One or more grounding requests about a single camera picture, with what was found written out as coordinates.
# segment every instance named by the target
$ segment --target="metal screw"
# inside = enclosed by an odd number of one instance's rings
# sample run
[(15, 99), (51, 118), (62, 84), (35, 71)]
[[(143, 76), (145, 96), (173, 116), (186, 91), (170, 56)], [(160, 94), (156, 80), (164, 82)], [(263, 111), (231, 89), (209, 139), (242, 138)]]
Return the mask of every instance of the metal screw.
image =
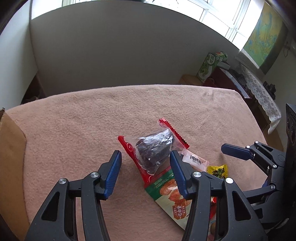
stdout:
[(230, 178), (230, 177), (226, 178), (225, 181), (226, 181), (227, 183), (229, 183), (229, 184), (232, 184), (232, 183), (233, 183), (233, 179)]
[(59, 184), (65, 184), (67, 182), (67, 179), (66, 178), (61, 178), (59, 180)]
[(91, 173), (91, 177), (93, 177), (93, 178), (98, 177), (98, 176), (99, 176), (99, 174), (97, 172), (92, 172)]
[(195, 176), (195, 177), (201, 177), (202, 174), (201, 174), (200, 172), (194, 172), (194, 173), (193, 173), (193, 176)]

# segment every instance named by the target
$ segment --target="snack package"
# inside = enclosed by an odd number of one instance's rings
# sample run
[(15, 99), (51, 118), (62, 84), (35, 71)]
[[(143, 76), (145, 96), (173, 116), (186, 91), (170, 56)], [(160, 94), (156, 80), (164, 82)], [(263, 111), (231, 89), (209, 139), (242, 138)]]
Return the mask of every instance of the snack package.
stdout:
[(157, 169), (169, 160), (172, 150), (183, 151), (189, 147), (166, 119), (159, 119), (158, 124), (158, 132), (144, 137), (118, 136), (119, 142), (138, 167), (145, 187), (150, 184)]
[(227, 165), (224, 164), (222, 166), (208, 166), (207, 167), (207, 173), (215, 176), (215, 177), (218, 177), (220, 179), (225, 179), (228, 177), (228, 168), (227, 168)]
[[(146, 192), (183, 229), (185, 229), (191, 207), (191, 200), (185, 200), (179, 193), (170, 167), (151, 179)], [(211, 198), (210, 219), (216, 214), (215, 198)]]
[[(146, 192), (183, 229), (185, 229), (191, 200), (185, 200), (179, 193), (171, 167), (154, 175), (159, 166), (169, 160), (172, 150), (177, 150), (182, 160), (198, 171), (206, 171), (209, 162), (187, 150), (189, 145), (165, 119), (158, 120), (160, 131), (145, 137), (129, 138), (119, 136), (118, 140), (138, 167)], [(216, 213), (211, 205), (210, 218)]]
[(182, 161), (189, 163), (195, 170), (199, 172), (206, 172), (209, 162), (198, 155), (195, 155), (191, 151), (185, 149), (181, 153)]

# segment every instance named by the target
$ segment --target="lace tablecloth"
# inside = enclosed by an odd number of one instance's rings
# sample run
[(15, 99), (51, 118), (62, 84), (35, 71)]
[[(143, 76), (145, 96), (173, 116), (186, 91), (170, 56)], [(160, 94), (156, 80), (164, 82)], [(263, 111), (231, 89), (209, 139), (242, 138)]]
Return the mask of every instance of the lace tablecloth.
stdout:
[(240, 71), (246, 79), (247, 87), (262, 106), (271, 123), (268, 129), (268, 134), (272, 133), (281, 120), (281, 111), (271, 98), (262, 82), (243, 64), (239, 64)]

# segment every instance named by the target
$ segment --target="pink blanket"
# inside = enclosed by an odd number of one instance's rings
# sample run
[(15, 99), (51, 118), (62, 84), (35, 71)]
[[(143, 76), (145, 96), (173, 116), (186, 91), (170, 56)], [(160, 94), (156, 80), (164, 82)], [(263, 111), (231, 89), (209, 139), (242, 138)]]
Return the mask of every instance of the pink blanket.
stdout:
[[(96, 171), (114, 150), (123, 163), (113, 195), (102, 201), (112, 241), (181, 240), (183, 230), (145, 192), (118, 135), (138, 137), (166, 118), (211, 165), (227, 164), (229, 176), (245, 191), (261, 187), (265, 174), (251, 161), (221, 153), (224, 143), (265, 143), (248, 106), (232, 90), (188, 85), (102, 88), (51, 96), (7, 110), (27, 137), (24, 196), (30, 222), (56, 184)], [(79, 240), (84, 240), (81, 214)]]

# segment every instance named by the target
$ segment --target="blue gripper pad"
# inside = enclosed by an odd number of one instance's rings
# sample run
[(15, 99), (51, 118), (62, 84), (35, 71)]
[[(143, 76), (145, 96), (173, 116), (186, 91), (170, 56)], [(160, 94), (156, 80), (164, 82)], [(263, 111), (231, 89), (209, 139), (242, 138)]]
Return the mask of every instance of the blue gripper pad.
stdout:
[(253, 159), (253, 155), (251, 154), (250, 150), (247, 148), (242, 148), (239, 146), (233, 146), (230, 144), (223, 144), (221, 146), (221, 151), (222, 153), (229, 155), (229, 156), (234, 156), (236, 158), (242, 159), (242, 160), (249, 160)]
[(110, 161), (105, 162), (100, 166), (98, 173), (101, 175), (99, 190), (99, 194), (101, 194), (101, 200), (107, 200), (108, 197), (112, 194), (119, 174), (121, 163), (121, 152), (116, 150), (113, 152)]
[(182, 161), (176, 150), (170, 153), (170, 166), (174, 173), (179, 193), (186, 200), (192, 199), (192, 194), (194, 194), (191, 181), (191, 174), (194, 172), (193, 168), (190, 164)]

